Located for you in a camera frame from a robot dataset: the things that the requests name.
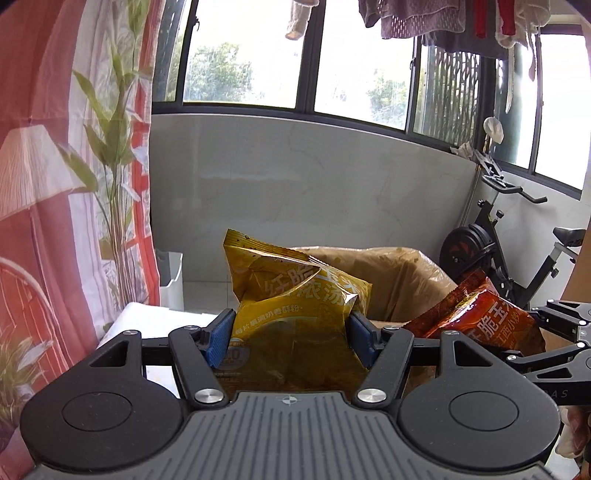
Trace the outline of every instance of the bike handlebar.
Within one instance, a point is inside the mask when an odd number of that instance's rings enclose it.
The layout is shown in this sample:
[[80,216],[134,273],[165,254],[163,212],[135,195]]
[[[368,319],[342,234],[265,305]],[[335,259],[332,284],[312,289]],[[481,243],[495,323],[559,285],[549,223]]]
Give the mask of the bike handlebar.
[[526,198],[531,203],[545,203],[548,201],[548,197],[534,198],[523,191],[523,187],[518,187],[506,182],[503,179],[491,177],[489,175],[483,175],[482,181],[489,187],[493,188],[499,193],[519,193],[522,197]]

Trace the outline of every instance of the window frame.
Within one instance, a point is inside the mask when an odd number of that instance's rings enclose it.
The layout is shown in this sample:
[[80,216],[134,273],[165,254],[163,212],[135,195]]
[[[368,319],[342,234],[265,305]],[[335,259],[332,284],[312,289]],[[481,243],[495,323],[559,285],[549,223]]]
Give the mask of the window frame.
[[582,190],[579,190],[568,183],[563,183],[559,180],[547,177],[541,173],[535,171],[538,153],[540,150],[540,137],[542,130],[543,121],[543,105],[544,105],[544,66],[542,61],[542,35],[583,35],[583,28],[581,25],[573,24],[550,24],[540,29],[540,35],[535,36],[535,50],[536,50],[536,66],[537,66],[537,98],[535,106],[535,124],[534,124],[534,136],[532,138],[530,162],[527,168],[520,167],[518,165],[500,160],[498,158],[495,161],[503,169],[503,171],[518,175],[528,180],[535,181],[546,187],[557,190],[560,193],[564,193],[576,200],[581,199]]
[[[310,21],[306,35],[303,38],[302,55],[300,63],[300,74],[298,78],[298,87],[295,98],[295,108],[271,107],[265,105],[249,105],[245,103],[216,103],[216,102],[186,102],[183,100],[184,85],[187,73],[187,63],[189,60],[189,47],[194,33],[199,31],[199,17],[197,7],[199,0],[187,0],[189,5],[189,16],[185,27],[183,46],[181,49],[180,62],[178,67],[177,87],[174,101],[162,101],[152,103],[152,113],[172,114],[172,113],[200,113],[200,114],[221,114],[221,115],[244,115],[244,116],[263,116],[269,118],[291,119],[305,122],[312,122],[323,125],[332,125],[334,127],[350,128],[374,134],[384,135],[386,137],[406,140],[426,147],[435,148],[440,151],[450,152],[450,147],[457,147],[437,138],[422,135],[414,131],[415,117],[417,113],[418,90],[420,84],[420,65],[421,65],[421,38],[414,39],[413,58],[409,65],[409,95],[406,124],[404,129],[388,127],[373,122],[357,120],[329,113],[316,112],[314,106],[316,103],[316,87],[318,83],[318,73],[320,68],[320,53],[322,50],[322,37],[324,33],[324,16],[326,14],[326,0],[320,0],[319,5],[314,7],[311,12]],[[582,35],[582,28],[578,25],[549,25],[542,29],[544,33],[568,33]],[[516,165],[499,161],[499,165],[504,171],[514,173],[529,180],[536,181],[542,185],[558,190],[577,200],[580,200],[582,191],[571,187],[566,183],[551,179],[535,172],[535,160],[537,150],[540,144],[541,131],[541,105],[542,99],[542,64],[541,55],[538,58],[538,99],[536,107],[536,118],[534,127],[533,148],[530,158],[529,168],[522,168]],[[482,125],[484,119],[494,115],[495,91],[496,91],[496,64],[495,59],[481,57],[479,66],[479,87],[478,101],[476,104],[475,116],[475,135],[472,139],[472,145],[475,149],[481,150],[485,142],[485,133],[478,125]]]

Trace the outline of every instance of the silver screw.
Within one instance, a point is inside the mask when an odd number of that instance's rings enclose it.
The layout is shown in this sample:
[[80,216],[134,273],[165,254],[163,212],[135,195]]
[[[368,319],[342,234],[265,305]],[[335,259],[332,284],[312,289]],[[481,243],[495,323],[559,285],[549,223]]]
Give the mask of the silver screw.
[[199,403],[217,403],[223,400],[223,393],[215,388],[204,388],[195,393],[195,400]]
[[386,400],[386,392],[378,388],[364,388],[357,393],[357,398],[365,403],[379,403]]

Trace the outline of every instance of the blue gripper pad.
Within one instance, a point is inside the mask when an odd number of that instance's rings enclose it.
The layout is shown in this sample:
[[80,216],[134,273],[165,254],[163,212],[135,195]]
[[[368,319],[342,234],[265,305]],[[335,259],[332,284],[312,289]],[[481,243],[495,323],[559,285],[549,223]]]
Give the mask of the blue gripper pad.
[[210,367],[217,368],[222,363],[230,344],[230,336],[236,312],[225,309],[205,328],[202,329],[199,349]]
[[371,368],[384,347],[379,329],[359,312],[351,312],[346,328],[349,346],[355,351],[363,366]]

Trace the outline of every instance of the black circular mount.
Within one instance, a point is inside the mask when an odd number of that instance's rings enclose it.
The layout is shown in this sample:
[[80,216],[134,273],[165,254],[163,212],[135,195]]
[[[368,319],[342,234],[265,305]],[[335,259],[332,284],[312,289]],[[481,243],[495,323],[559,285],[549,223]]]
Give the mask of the black circular mount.
[[500,367],[456,367],[413,390],[398,414],[404,434],[433,459],[471,471],[507,471],[543,458],[560,427],[556,404]]
[[166,446],[181,425],[178,400],[126,370],[76,365],[35,395],[21,416],[35,461],[64,471],[105,471]]

